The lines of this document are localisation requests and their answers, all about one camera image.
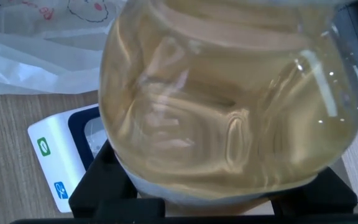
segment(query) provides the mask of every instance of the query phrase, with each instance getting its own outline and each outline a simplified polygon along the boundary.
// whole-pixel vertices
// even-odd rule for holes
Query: white device
[[[86,123],[80,131],[85,135],[92,153],[89,153],[90,156],[89,154],[80,155],[75,138],[82,137],[72,135],[73,127],[70,129],[69,121],[73,119],[74,114],[82,111],[97,110],[98,113],[97,108],[98,105],[91,105],[55,114],[28,128],[34,151],[60,212],[71,212],[68,199],[84,176],[86,166],[89,166],[89,164],[84,164],[84,158],[92,161],[93,156],[107,140],[100,117],[85,121],[71,121],[75,124]]]

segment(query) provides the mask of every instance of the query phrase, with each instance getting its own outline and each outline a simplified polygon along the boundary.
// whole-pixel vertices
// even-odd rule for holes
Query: glass bottle
[[[358,69],[332,32],[343,1],[327,2],[129,0],[99,105],[135,186],[179,205],[250,200],[338,159],[358,130]]]

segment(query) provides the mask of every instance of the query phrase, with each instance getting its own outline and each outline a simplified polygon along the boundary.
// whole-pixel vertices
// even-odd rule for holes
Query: wooden table
[[[95,92],[75,96],[0,96],[0,223],[21,218],[71,217],[56,208],[27,128],[49,115],[96,102]],[[358,195],[358,136],[333,169]],[[271,212],[269,204],[265,204],[248,213]]]

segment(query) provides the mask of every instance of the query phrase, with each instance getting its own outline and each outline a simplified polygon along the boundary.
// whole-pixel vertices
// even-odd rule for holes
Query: clear glass container
[[[205,200],[312,181],[358,130],[358,69],[331,25],[340,2],[129,0],[99,91],[126,171]]]

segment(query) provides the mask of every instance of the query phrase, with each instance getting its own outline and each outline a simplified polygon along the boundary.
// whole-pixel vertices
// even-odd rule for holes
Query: blue icon
[[[54,186],[60,199],[68,199],[68,194],[63,182],[56,182],[54,183]]]

